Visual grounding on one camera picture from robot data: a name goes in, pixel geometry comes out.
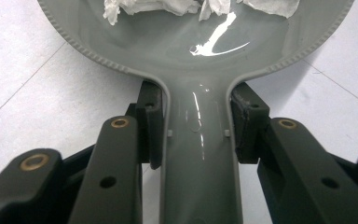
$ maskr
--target crumpled white paper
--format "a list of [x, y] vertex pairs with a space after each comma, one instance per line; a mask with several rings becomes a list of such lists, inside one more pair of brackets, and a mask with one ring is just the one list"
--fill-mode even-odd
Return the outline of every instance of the crumpled white paper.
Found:
[[295, 14], [300, 0], [237, 0], [256, 10], [289, 18]]
[[[291, 17], [298, 7], [300, 0], [237, 0], [237, 3], [244, 4], [267, 12], [277, 14], [286, 18]], [[104, 0], [104, 18], [114, 25], [117, 22], [117, 15], [120, 8], [127, 14], [133, 15], [141, 11], [166, 10], [177, 16], [186, 13], [197, 13], [201, 7], [199, 21], [208, 20], [212, 13], [220, 16], [228, 14], [230, 0], [203, 0], [202, 6], [196, 0]]]

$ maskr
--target white table surface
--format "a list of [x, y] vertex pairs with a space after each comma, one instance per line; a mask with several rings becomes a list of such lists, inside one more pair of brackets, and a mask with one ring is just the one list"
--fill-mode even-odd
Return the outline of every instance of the white table surface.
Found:
[[[64, 158], [92, 145], [103, 122], [136, 102], [142, 80], [90, 61], [50, 25], [37, 2], [0, 1], [0, 171], [37, 148]], [[304, 123], [331, 153], [358, 158], [358, 0], [318, 50], [248, 81], [272, 117]], [[270, 223], [254, 165], [241, 165], [244, 223]], [[158, 220], [159, 171], [144, 166], [144, 221]]]

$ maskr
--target scoop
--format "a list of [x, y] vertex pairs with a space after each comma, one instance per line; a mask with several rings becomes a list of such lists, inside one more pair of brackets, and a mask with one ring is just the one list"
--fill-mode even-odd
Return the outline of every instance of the scoop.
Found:
[[207, 21], [163, 11], [123, 13], [112, 27], [103, 18], [103, 1], [39, 0], [75, 49], [165, 91], [159, 222], [169, 224], [242, 223], [229, 95], [238, 83], [321, 46], [352, 2], [301, 0], [286, 19], [232, 1], [227, 16]]

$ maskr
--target white floor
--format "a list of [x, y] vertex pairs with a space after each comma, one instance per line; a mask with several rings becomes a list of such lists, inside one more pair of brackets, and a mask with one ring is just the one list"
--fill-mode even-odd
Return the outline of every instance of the white floor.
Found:
[[[136, 101], [141, 81], [74, 50], [35, 0], [0, 1], [0, 171], [32, 148], [56, 148], [66, 158], [92, 145], [102, 123]], [[358, 1], [317, 51], [248, 83], [272, 117], [301, 121], [329, 152], [356, 161]], [[244, 223], [270, 223], [255, 166], [240, 169]], [[145, 223], [157, 223], [159, 173], [144, 171]]]

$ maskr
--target brass screw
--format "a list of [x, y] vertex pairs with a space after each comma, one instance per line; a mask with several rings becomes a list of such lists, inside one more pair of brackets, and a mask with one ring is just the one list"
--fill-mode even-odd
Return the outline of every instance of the brass screw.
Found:
[[48, 155], [46, 154], [34, 154], [21, 162], [20, 168], [22, 171], [33, 171], [48, 163]]
[[281, 126], [286, 129], [295, 129], [297, 127], [297, 124], [290, 119], [280, 119], [279, 124], [281, 124]]
[[129, 125], [130, 121], [127, 119], [115, 119], [112, 121], [112, 127], [114, 128], [124, 128]]

